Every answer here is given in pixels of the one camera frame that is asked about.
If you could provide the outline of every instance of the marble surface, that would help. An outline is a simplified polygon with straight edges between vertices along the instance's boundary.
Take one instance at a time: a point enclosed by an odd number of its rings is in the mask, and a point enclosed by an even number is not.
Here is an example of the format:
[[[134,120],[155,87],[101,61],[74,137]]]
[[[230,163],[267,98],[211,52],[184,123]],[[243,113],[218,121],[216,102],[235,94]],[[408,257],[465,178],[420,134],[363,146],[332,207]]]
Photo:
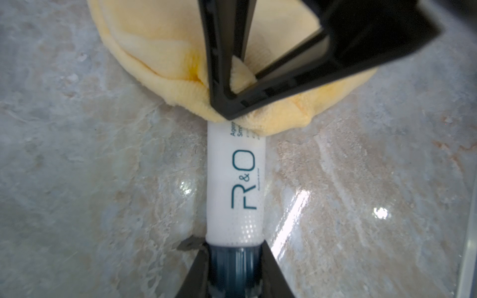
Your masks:
[[[298,298],[452,297],[477,36],[445,33],[267,139],[265,237]],[[206,123],[128,75],[85,0],[0,1],[0,297],[173,297],[206,231]]]

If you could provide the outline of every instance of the microfiber cloth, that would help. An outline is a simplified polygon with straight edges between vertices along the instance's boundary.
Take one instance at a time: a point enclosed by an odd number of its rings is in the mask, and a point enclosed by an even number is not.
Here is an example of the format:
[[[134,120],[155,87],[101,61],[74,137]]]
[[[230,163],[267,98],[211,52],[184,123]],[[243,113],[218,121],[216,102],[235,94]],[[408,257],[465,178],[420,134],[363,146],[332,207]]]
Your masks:
[[[197,0],[88,0],[104,45],[119,63],[170,105],[208,121],[225,121],[210,105],[207,57]],[[320,27],[299,0],[258,0],[244,62],[232,59],[230,87],[254,74]],[[374,74],[369,70],[271,103],[234,120],[260,135],[304,127]]]

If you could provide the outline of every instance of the black plastic piece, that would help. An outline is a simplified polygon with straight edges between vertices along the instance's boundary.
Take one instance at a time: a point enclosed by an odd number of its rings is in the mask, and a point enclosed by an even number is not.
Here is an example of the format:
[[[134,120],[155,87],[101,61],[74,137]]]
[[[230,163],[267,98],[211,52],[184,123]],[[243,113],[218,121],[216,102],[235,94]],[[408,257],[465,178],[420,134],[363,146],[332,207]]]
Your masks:
[[[211,288],[211,281],[214,283],[214,280],[217,281],[217,273],[223,274],[220,272],[213,272],[213,269],[210,268],[211,263],[211,250],[210,246],[205,243],[205,239],[202,238],[202,243],[197,246],[198,240],[200,238],[191,237],[184,240],[178,247],[178,249],[197,249],[199,252],[192,264],[192,267],[189,270],[189,273],[186,276],[186,279],[182,283],[182,286],[179,292],[176,295],[176,298],[212,298],[212,293],[209,292]],[[288,287],[287,281],[283,276],[280,267],[275,261],[269,245],[266,241],[262,243],[260,249],[256,252],[251,252],[252,254],[259,253],[261,251],[260,270],[251,270],[250,272],[260,272],[260,276],[253,276],[253,280],[260,279],[260,294],[259,298],[294,298],[295,296]],[[234,293],[227,295],[227,298],[242,297],[238,293],[236,296]]]
[[[233,120],[276,100],[408,55],[439,30],[415,0],[303,0],[321,29],[230,90],[232,56],[243,60],[256,0],[198,0],[207,50],[210,103]]]

